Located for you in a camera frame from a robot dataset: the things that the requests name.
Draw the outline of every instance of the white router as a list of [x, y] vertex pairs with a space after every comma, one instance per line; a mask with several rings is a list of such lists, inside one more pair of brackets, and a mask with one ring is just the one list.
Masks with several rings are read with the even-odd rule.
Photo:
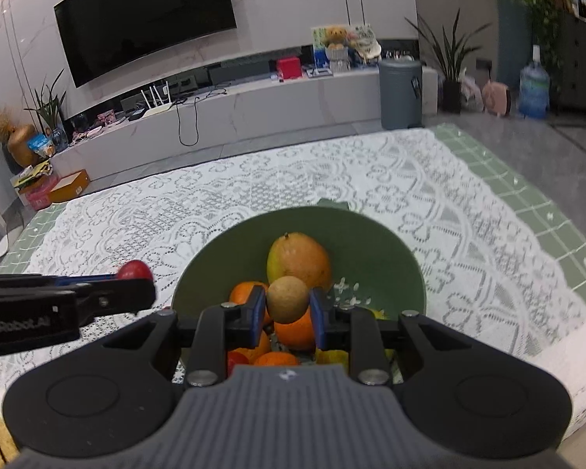
[[167, 103], [163, 102], [163, 98], [161, 97], [161, 94], [157, 90], [156, 86], [154, 86], [154, 85], [150, 86], [150, 95], [152, 96], [152, 101], [153, 101], [154, 106], [152, 106], [150, 104], [150, 101], [145, 96], [144, 91], [141, 90], [141, 95], [143, 95], [145, 103], [147, 104], [147, 107], [149, 108], [145, 112], [145, 114], [142, 116], [142, 118], [147, 118], [148, 116], [152, 116], [153, 114], [158, 114], [159, 112], [168, 111], [172, 107], [172, 95], [169, 92], [169, 83], [166, 81], [165, 84], [166, 84], [166, 90], [167, 90]]

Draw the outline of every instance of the orange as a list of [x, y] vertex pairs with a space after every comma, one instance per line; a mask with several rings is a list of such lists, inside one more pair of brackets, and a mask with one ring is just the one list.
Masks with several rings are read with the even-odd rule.
[[280, 344], [286, 345], [294, 351], [307, 351], [315, 346], [315, 334], [313, 332], [313, 322], [311, 321], [311, 308], [306, 309], [306, 313], [297, 321], [291, 324], [273, 324], [275, 335], [278, 337]]
[[[234, 289], [230, 292], [228, 301], [236, 303], [237, 305], [243, 305], [247, 301], [247, 298], [249, 298], [250, 293], [252, 292], [252, 288], [254, 286], [263, 286], [265, 292], [267, 293], [268, 286], [266, 284], [263, 284], [262, 282], [241, 282], [241, 284], [237, 284], [234, 287]], [[267, 313], [267, 306], [265, 306], [265, 318], [263, 319], [263, 326], [269, 324], [270, 322], [271, 317]]]
[[267, 353], [263, 354], [254, 362], [257, 366], [292, 366], [299, 365], [297, 358], [289, 353]]
[[259, 356], [262, 356], [263, 354], [271, 351], [271, 343], [267, 333], [261, 331], [261, 340], [258, 342], [257, 347], [254, 349], [245, 349], [245, 347], [239, 347], [239, 349], [235, 349], [235, 351], [244, 354], [245, 357], [249, 360], [250, 365], [253, 365]]

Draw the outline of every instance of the green bowl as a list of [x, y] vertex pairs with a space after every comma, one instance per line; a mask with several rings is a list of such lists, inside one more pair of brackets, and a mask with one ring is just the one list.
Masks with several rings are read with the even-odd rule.
[[328, 252], [335, 284], [348, 288], [331, 293], [340, 302], [384, 310], [396, 319], [403, 310], [425, 313], [425, 284], [408, 247], [386, 227], [347, 209], [304, 206], [272, 211], [245, 220], [206, 245], [182, 274], [172, 307], [197, 317], [212, 305], [228, 301], [240, 282], [267, 282], [267, 254], [284, 233], [305, 233]]

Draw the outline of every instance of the red apple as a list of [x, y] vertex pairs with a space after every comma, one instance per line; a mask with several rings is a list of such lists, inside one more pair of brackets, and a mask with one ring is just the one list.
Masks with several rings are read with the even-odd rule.
[[230, 351], [228, 353], [228, 377], [232, 375], [232, 370], [236, 365], [249, 365], [250, 361], [245, 357], [244, 354], [236, 351]]
[[116, 274], [120, 280], [131, 280], [136, 278], [147, 278], [154, 282], [154, 276], [143, 261], [128, 261]]

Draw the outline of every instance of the white lace tablecloth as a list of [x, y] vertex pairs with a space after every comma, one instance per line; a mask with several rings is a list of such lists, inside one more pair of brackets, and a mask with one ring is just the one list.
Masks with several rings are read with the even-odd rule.
[[[586, 322], [586, 305], [534, 233], [425, 129], [223, 159], [76, 199], [27, 271], [98, 274], [144, 260], [161, 308], [193, 256], [226, 228], [322, 197], [347, 201], [414, 251], [427, 314], [452, 328], [533, 358]], [[133, 319], [99, 319], [79, 341], [0, 358], [0, 397], [24, 371]]]

